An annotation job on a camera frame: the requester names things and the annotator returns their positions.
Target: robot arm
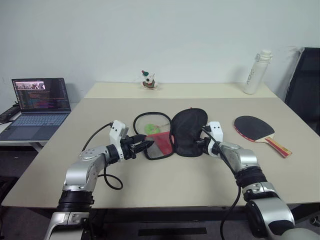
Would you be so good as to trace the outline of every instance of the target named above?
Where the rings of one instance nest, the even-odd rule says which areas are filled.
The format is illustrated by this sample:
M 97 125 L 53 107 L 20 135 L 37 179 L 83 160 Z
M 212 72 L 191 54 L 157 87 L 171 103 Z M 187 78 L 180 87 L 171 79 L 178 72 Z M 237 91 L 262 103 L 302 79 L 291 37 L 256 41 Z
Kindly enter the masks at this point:
M 145 135 L 127 136 L 128 128 L 115 120 L 109 133 L 110 145 L 98 146 L 81 152 L 77 162 L 66 172 L 62 194 L 57 206 L 57 212 L 52 214 L 44 240 L 82 239 L 90 233 L 89 210 L 94 204 L 92 192 L 95 189 L 99 172 L 108 165 L 127 159 L 135 159 L 139 153 L 153 144 L 144 141 Z
M 206 130 L 217 142 L 205 138 L 204 152 L 217 157 L 220 155 L 219 150 L 223 151 L 233 170 L 236 184 L 242 188 L 243 198 L 247 202 L 245 208 L 249 226 L 255 237 L 271 240 L 319 239 L 313 231 L 295 228 L 295 220 L 290 209 L 272 183 L 267 181 L 252 150 L 224 142 L 218 122 L 210 122 Z

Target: laptop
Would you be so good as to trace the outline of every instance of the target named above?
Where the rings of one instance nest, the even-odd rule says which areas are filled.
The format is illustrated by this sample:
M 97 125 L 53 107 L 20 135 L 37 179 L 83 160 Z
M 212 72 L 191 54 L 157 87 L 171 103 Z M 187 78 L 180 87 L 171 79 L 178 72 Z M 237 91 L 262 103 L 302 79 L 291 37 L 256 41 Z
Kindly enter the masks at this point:
M 21 115 L 0 141 L 47 141 L 71 112 L 63 78 L 12 79 Z

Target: ping pong paddle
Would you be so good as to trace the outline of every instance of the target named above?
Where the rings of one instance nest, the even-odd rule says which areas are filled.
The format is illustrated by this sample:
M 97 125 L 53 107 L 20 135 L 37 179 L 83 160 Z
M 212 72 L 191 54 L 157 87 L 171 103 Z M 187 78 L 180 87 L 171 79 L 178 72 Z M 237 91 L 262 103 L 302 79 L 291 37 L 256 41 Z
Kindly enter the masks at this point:
M 284 158 L 292 154 L 291 151 L 273 139 L 275 130 L 259 118 L 254 116 L 239 116 L 234 120 L 234 128 L 241 136 L 251 142 L 268 143 Z

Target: wooden paddle handle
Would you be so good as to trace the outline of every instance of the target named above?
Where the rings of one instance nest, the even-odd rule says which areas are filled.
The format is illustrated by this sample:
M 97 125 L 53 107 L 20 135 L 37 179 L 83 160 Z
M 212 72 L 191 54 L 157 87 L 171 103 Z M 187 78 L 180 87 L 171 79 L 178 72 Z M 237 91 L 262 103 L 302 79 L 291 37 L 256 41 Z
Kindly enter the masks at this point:
M 286 149 L 284 146 L 277 143 L 273 138 L 267 136 L 265 140 L 275 149 L 277 150 L 284 158 L 289 157 L 292 152 L 288 149 Z

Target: laptop keyboard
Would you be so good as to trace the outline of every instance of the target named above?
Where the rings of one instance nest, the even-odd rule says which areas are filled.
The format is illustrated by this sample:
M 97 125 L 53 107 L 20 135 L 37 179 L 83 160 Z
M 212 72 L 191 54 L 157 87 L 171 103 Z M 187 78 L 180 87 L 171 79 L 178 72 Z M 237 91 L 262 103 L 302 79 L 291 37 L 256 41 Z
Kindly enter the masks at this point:
M 60 126 L 67 115 L 22 115 L 11 126 Z

